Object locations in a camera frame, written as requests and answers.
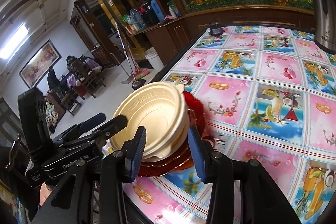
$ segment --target ceiling light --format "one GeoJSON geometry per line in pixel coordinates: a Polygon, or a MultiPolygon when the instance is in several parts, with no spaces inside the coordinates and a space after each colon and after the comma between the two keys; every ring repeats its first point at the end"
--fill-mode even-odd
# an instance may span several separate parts
{"type": "Polygon", "coordinates": [[[27,35],[28,29],[22,24],[16,33],[8,40],[6,45],[0,50],[0,58],[8,59],[15,50],[18,50],[22,46],[20,43],[27,35]]]}

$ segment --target metal bolt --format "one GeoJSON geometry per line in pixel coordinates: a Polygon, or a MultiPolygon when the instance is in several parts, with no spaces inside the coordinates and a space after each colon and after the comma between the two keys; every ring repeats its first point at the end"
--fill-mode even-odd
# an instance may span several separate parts
{"type": "Polygon", "coordinates": [[[215,152],[212,152],[212,156],[214,157],[214,158],[220,158],[221,156],[222,156],[222,153],[221,152],[218,152],[218,151],[215,151],[215,152]]]}
{"type": "Polygon", "coordinates": [[[251,159],[251,160],[250,160],[250,164],[251,164],[252,166],[258,166],[258,165],[259,165],[259,161],[256,160],[256,159],[251,159]]]}
{"type": "Polygon", "coordinates": [[[76,165],[77,165],[78,167],[83,166],[84,164],[85,164],[85,160],[77,160],[77,161],[76,161],[76,165]]]}
{"type": "Polygon", "coordinates": [[[118,151],[114,151],[113,152],[113,156],[115,158],[120,158],[124,153],[121,151],[121,150],[118,150],[118,151]]]}

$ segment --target patterned tablecloth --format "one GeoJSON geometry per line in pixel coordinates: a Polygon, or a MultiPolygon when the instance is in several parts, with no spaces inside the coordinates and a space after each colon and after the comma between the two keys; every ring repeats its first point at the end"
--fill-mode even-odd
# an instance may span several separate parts
{"type": "MultiPolygon", "coordinates": [[[[317,48],[309,33],[223,29],[220,38],[207,30],[162,81],[180,81],[203,102],[215,150],[258,159],[301,222],[314,223],[336,190],[336,57],[317,48]]],[[[205,223],[211,185],[200,182],[194,167],[138,177],[124,190],[154,223],[205,223]]]]}

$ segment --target framed painting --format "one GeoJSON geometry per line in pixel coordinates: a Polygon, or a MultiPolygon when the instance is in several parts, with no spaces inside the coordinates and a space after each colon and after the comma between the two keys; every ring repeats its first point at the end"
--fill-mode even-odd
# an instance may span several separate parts
{"type": "Polygon", "coordinates": [[[48,68],[61,58],[52,42],[48,40],[22,68],[19,74],[26,85],[32,88],[47,74],[48,68]]]}

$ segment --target white wall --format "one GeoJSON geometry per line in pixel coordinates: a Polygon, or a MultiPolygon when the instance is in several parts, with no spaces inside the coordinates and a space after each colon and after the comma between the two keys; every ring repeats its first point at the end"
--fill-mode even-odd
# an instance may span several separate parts
{"type": "MultiPolygon", "coordinates": [[[[23,82],[19,76],[19,72],[31,59],[31,57],[38,51],[38,49],[49,39],[62,57],[54,65],[54,70],[57,77],[60,77],[67,70],[66,59],[68,55],[80,57],[82,54],[88,51],[88,48],[78,36],[75,29],[70,25],[69,22],[65,20],[58,23],[57,26],[52,28],[45,35],[41,36],[41,38],[39,38],[38,41],[34,43],[34,46],[31,48],[30,52],[28,52],[28,54],[19,61],[15,69],[11,71],[6,84],[0,92],[2,93],[6,103],[10,106],[16,115],[18,115],[17,98],[21,93],[28,90],[25,82],[23,82]]],[[[49,89],[47,74],[40,80],[37,88],[43,94],[47,93],[49,89]]]]}

